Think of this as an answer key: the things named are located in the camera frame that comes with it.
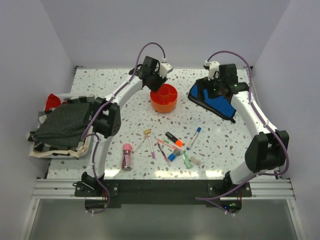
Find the orange round organizer container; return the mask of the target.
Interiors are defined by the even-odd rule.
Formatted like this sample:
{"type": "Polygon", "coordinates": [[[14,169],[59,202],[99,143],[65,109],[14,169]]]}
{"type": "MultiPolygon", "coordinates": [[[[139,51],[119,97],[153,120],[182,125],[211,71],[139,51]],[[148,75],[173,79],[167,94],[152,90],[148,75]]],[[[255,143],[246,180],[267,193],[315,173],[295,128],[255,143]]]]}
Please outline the orange round organizer container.
{"type": "Polygon", "coordinates": [[[149,95],[151,106],[158,113],[170,113],[177,105],[178,91],[170,84],[163,84],[157,92],[151,91],[149,95]]]}

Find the blue capped white marker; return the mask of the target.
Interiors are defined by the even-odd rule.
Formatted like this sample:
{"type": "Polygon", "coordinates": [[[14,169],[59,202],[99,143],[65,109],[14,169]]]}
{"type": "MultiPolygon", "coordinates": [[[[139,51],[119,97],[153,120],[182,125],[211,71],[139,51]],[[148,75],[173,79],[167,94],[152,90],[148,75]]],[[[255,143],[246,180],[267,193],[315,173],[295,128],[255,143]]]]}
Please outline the blue capped white marker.
{"type": "Polygon", "coordinates": [[[197,137],[198,137],[201,129],[202,129],[201,127],[198,127],[198,128],[197,128],[196,132],[194,133],[193,137],[191,138],[190,142],[188,143],[188,145],[187,145],[187,147],[186,147],[187,150],[190,150],[190,149],[191,149],[191,147],[192,147],[192,145],[194,144],[194,142],[196,141],[196,139],[197,139],[197,137]]]}

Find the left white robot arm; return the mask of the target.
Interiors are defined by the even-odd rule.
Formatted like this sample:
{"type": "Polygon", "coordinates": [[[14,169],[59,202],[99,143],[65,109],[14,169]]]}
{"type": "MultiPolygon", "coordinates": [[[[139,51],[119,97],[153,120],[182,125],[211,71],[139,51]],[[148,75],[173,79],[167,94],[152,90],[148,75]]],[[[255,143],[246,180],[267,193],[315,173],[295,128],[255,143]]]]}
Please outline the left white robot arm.
{"type": "Polygon", "coordinates": [[[102,181],[105,175],[105,162],[113,137],[121,128],[121,108],[143,87],[157,92],[168,80],[167,75],[174,68],[167,62],[146,56],[142,64],[132,69],[126,80],[104,98],[94,100],[92,119],[88,127],[90,136],[95,137],[87,171],[81,176],[81,183],[92,196],[99,196],[107,188],[102,181]]]}

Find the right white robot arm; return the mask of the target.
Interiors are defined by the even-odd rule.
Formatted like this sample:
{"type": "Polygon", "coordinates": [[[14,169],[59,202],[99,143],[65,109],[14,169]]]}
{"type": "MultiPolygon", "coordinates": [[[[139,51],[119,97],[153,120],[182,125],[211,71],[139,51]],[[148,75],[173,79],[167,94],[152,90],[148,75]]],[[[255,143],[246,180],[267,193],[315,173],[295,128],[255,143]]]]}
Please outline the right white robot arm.
{"type": "Polygon", "coordinates": [[[222,184],[216,188],[217,197],[233,197],[243,185],[256,176],[269,176],[271,170],[284,166],[280,175],[289,169],[289,134],[278,130],[255,105],[252,86],[238,81],[235,64],[220,64],[217,61],[206,62],[204,67],[208,76],[197,80],[198,97],[210,99],[224,97],[240,114],[250,135],[251,143],[244,154],[244,162],[228,171],[222,184]]]}

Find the black orange highlighter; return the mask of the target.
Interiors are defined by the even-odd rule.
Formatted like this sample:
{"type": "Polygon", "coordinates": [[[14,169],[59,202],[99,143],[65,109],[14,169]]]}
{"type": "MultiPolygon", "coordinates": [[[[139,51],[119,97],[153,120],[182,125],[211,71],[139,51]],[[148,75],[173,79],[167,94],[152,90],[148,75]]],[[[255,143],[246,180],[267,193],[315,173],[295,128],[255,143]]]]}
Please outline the black orange highlighter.
{"type": "Polygon", "coordinates": [[[172,133],[167,131],[165,135],[178,147],[183,146],[183,143],[177,137],[175,137],[172,133]]]}

